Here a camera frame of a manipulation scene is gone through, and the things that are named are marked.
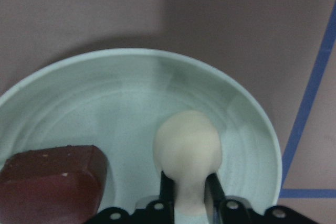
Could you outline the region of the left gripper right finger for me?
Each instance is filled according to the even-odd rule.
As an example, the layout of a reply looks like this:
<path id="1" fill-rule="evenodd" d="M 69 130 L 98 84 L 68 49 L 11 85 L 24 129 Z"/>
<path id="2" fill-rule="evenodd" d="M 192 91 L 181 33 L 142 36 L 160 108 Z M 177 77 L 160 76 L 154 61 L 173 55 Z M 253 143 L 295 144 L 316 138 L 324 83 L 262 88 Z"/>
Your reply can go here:
<path id="1" fill-rule="evenodd" d="M 209 223 L 223 223 L 221 204 L 225 193 L 216 173 L 207 176 L 204 190 L 204 205 Z"/>

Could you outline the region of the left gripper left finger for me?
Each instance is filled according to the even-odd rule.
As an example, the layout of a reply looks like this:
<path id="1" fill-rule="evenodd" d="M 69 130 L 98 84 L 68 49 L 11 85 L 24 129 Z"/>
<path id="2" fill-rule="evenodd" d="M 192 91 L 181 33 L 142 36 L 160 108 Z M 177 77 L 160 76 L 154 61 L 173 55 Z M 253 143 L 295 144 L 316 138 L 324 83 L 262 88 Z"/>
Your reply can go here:
<path id="1" fill-rule="evenodd" d="M 163 205 L 160 212 L 163 212 L 163 223 L 174 224 L 174 187 L 175 183 L 168 178 L 164 171 L 161 171 L 159 200 Z"/>

